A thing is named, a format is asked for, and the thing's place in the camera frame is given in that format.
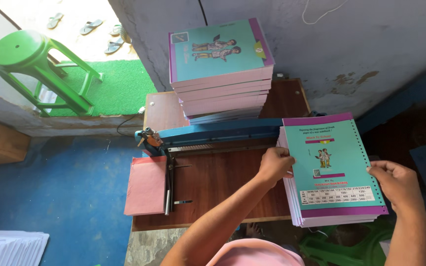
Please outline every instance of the slipper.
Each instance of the slipper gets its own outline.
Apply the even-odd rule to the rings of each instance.
[[[109,42],[108,49],[106,49],[106,54],[112,54],[119,50],[123,45],[124,41],[122,38],[118,39],[116,42]]]
[[[80,29],[80,34],[81,35],[87,35],[93,29],[95,29],[96,27],[100,26],[102,23],[103,23],[103,21],[100,20],[100,19],[97,19],[95,22],[88,21],[86,23],[86,25],[83,28]]]
[[[109,33],[111,36],[118,36],[121,33],[121,24],[115,25],[113,30]]]
[[[47,28],[55,28],[57,27],[59,21],[62,19],[63,14],[57,13],[54,17],[50,17],[49,23],[47,23]]]

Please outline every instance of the wooden tabletop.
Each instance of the wooden tabletop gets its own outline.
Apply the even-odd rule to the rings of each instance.
[[[303,117],[310,113],[299,79],[274,81],[260,118]],[[147,94],[144,127],[156,131],[187,126],[174,92]],[[207,211],[231,196],[253,178],[265,149],[243,150],[177,157],[174,171],[174,201],[169,216],[140,215],[133,217],[132,231],[188,227]],[[244,222],[290,219],[290,211],[282,180],[272,188],[249,213]]]

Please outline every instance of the cartoon boy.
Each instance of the cartoon boy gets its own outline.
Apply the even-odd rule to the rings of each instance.
[[[232,53],[240,53],[241,48],[239,46],[234,46],[233,49],[223,49],[221,51],[212,51],[209,52],[199,52],[193,53],[192,56],[195,56],[195,61],[198,58],[221,58],[226,62],[226,56]]]
[[[330,165],[330,156],[331,156],[331,154],[328,154],[327,149],[323,149],[323,158],[327,161],[327,168],[331,167],[331,165]]]
[[[319,155],[315,156],[315,158],[320,159],[320,168],[325,168],[325,156],[321,150],[318,150]]]
[[[206,51],[206,50],[220,50],[223,48],[228,47],[229,45],[236,45],[235,40],[229,40],[227,42],[222,41],[214,41],[212,43],[204,43],[200,45],[192,44],[193,48],[192,51]]]

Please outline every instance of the white cable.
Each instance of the white cable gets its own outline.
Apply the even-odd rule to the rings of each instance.
[[[315,232],[313,232],[313,231],[310,229],[310,227],[308,227],[308,230],[310,230],[310,232],[312,232],[312,233],[316,233],[316,232],[322,233],[322,234],[324,234],[324,235],[326,235],[326,236],[328,237],[328,235],[327,235],[327,234],[323,233],[323,232],[322,232],[322,231],[320,231],[320,230],[316,230]]]
[[[327,11],[325,14],[323,14],[323,15],[321,15],[321,17],[319,17],[318,19],[317,19],[317,21],[315,21],[315,22],[313,22],[313,23],[308,23],[307,21],[305,21],[305,19],[303,18],[303,15],[305,15],[305,11],[307,10],[307,7],[308,7],[308,2],[309,2],[310,0],[307,0],[307,3],[305,4],[305,9],[303,10],[303,13],[302,13],[302,20],[303,20],[303,22],[305,23],[305,24],[308,24],[308,25],[313,25],[313,24],[315,24],[315,23],[317,23],[319,20],[320,20],[320,18],[322,18],[322,17],[324,17],[326,14],[328,14],[329,12],[333,12],[333,11],[335,11],[335,10],[337,10],[337,9],[339,9],[340,7],[342,7],[344,4],[346,4],[346,2],[348,2],[348,0],[346,0],[346,1],[344,1],[339,7],[337,7],[337,8],[335,8],[335,9],[332,9],[332,10],[329,10],[329,11]]]

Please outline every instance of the bare foot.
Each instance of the bare foot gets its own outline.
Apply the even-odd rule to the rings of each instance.
[[[246,225],[246,236],[251,238],[260,238],[262,237],[261,228],[255,222],[248,222]]]

